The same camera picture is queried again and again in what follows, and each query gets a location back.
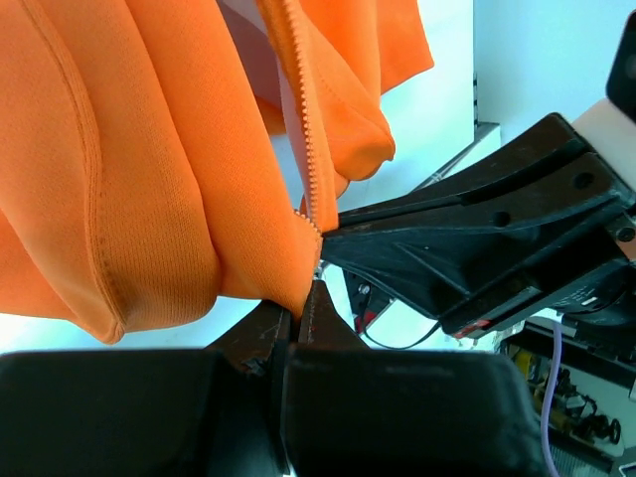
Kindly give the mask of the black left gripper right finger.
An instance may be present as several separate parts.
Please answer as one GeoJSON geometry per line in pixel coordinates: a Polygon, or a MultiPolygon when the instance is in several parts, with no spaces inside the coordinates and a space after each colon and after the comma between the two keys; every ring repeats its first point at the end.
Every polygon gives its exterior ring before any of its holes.
{"type": "Polygon", "coordinates": [[[299,476],[543,476],[527,386],[505,356],[367,347],[312,284],[282,427],[299,476]]]}

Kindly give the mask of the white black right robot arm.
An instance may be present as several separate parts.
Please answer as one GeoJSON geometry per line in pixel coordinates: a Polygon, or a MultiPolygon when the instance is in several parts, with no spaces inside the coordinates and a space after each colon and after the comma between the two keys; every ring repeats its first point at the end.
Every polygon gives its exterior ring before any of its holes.
{"type": "Polygon", "coordinates": [[[635,320],[635,23],[606,97],[551,113],[476,164],[345,212],[323,258],[458,337],[551,308],[595,327],[635,320]]]}

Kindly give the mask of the orange jacket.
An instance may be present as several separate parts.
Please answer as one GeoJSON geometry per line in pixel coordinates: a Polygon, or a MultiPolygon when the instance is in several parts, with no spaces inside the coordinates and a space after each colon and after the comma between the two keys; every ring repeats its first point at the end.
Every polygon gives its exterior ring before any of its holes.
{"type": "Polygon", "coordinates": [[[300,315],[338,198],[433,59],[414,1],[5,1],[1,309],[106,344],[300,315]]]}

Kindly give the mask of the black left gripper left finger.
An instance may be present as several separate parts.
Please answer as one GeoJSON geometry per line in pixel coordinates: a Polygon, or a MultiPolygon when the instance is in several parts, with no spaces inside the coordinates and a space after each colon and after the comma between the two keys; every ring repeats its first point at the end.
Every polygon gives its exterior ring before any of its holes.
{"type": "Polygon", "coordinates": [[[205,349],[1,360],[5,476],[280,476],[269,364],[290,314],[262,302],[205,349]]]}

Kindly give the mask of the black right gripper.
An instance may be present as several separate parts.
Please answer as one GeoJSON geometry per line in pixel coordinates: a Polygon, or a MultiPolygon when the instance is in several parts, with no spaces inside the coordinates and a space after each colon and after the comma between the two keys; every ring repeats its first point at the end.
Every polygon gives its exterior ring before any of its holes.
{"type": "Polygon", "coordinates": [[[550,113],[451,177],[341,214],[322,257],[477,337],[546,307],[606,306],[628,268],[607,228],[634,206],[608,153],[550,113]]]}

